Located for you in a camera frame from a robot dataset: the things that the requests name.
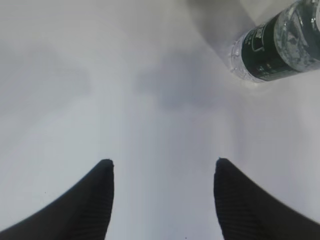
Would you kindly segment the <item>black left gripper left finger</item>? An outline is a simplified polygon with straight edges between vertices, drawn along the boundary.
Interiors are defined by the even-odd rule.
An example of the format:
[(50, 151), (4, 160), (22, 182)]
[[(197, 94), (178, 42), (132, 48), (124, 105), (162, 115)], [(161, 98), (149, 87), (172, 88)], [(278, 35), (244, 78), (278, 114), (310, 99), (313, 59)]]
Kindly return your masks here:
[(55, 201), (0, 232), (2, 240), (103, 240), (114, 201), (114, 164), (101, 160)]

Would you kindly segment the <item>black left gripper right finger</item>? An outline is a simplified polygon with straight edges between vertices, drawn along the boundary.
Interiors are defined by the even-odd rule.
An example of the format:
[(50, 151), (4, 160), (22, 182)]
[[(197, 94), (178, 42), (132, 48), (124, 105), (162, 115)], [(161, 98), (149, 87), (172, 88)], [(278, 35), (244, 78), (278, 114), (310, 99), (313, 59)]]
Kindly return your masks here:
[(318, 240), (319, 223), (283, 204), (227, 158), (216, 162), (213, 195), (225, 240)]

